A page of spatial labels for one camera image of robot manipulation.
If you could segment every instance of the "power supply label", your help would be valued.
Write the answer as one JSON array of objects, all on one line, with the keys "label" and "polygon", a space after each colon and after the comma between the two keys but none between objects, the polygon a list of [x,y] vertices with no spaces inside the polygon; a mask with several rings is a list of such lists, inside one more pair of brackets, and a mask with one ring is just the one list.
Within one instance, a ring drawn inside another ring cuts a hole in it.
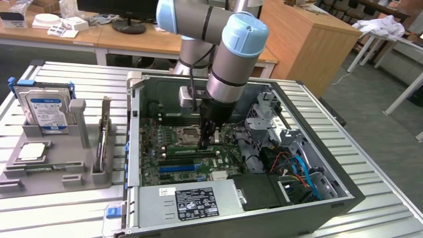
[{"label": "power supply label", "polygon": [[199,188],[175,192],[178,217],[182,221],[219,216],[213,188]]}]

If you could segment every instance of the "green circuit board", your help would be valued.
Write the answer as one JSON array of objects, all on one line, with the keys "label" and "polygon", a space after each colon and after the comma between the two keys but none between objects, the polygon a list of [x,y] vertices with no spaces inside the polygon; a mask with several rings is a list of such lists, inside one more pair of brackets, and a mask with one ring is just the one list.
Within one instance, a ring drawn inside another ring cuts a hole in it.
[{"label": "green circuit board", "polygon": [[241,151],[238,145],[223,141],[199,150],[197,126],[161,126],[153,119],[142,120],[142,185],[154,186],[213,180],[214,171],[239,174]]}]

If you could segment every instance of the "blue pcie slot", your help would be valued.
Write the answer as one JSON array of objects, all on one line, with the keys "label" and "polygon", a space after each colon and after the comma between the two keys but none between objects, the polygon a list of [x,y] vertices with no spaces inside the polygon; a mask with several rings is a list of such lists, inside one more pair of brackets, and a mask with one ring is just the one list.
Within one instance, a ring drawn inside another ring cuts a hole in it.
[{"label": "blue pcie slot", "polygon": [[159,173],[186,172],[186,171],[195,171],[195,166],[186,165],[186,166],[161,167],[159,168]]}]

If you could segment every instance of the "metal table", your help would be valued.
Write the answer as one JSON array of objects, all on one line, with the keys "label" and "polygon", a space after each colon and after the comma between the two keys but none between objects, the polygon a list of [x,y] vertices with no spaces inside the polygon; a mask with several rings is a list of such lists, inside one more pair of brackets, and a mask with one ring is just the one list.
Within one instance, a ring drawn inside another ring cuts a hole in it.
[{"label": "metal table", "polygon": [[[389,47],[389,49],[384,53],[378,63],[376,64],[376,68],[378,68],[381,66],[386,56],[393,52],[394,47],[397,46],[398,43],[409,45],[410,47],[414,48],[416,51],[420,51],[421,53],[423,53],[423,47],[421,47],[417,44],[414,44],[413,41],[410,41],[410,40],[408,40],[405,38],[401,38],[398,41],[396,41],[392,44],[392,46]],[[416,91],[422,87],[422,85],[423,85],[423,73],[413,81],[413,83],[410,84],[409,88],[405,90],[402,95],[397,98],[396,102],[393,102],[393,104],[389,107],[389,109],[384,112],[386,115],[392,115],[394,110],[400,107],[400,105],[404,103],[404,101],[416,93]],[[420,142],[423,142],[423,132],[417,136],[417,140]]]},{"label": "metal table", "polygon": [[[59,62],[46,62],[43,66],[29,67],[22,78],[35,79],[39,82],[73,80],[77,85],[77,97],[87,100],[85,112],[87,123],[98,123],[103,96],[113,98],[111,118],[118,124],[119,134],[115,147],[114,185],[102,190],[0,200],[2,238],[37,238],[49,237],[51,234],[62,238],[102,237],[103,209],[109,204],[115,204],[123,199],[126,79],[131,70],[135,69]],[[368,197],[348,215],[330,220],[314,234],[306,235],[305,238],[423,237],[421,211],[330,116],[308,88],[294,81],[284,80],[280,84]],[[288,121],[296,127],[294,120],[288,118]],[[22,134],[23,122],[25,115],[19,103],[10,94],[0,106],[0,171]],[[107,229],[119,228],[121,219],[115,219]]]}]

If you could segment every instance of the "blue hard drive label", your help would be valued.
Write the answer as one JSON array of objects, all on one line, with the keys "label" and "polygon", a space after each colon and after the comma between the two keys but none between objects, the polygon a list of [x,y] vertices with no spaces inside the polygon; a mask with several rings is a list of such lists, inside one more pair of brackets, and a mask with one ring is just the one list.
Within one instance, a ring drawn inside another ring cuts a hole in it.
[{"label": "blue hard drive label", "polygon": [[42,99],[42,98],[33,98],[33,103],[62,103],[61,99]]},{"label": "blue hard drive label", "polygon": [[67,128],[69,123],[61,99],[33,98],[31,107],[35,119],[43,129],[55,131]]}]

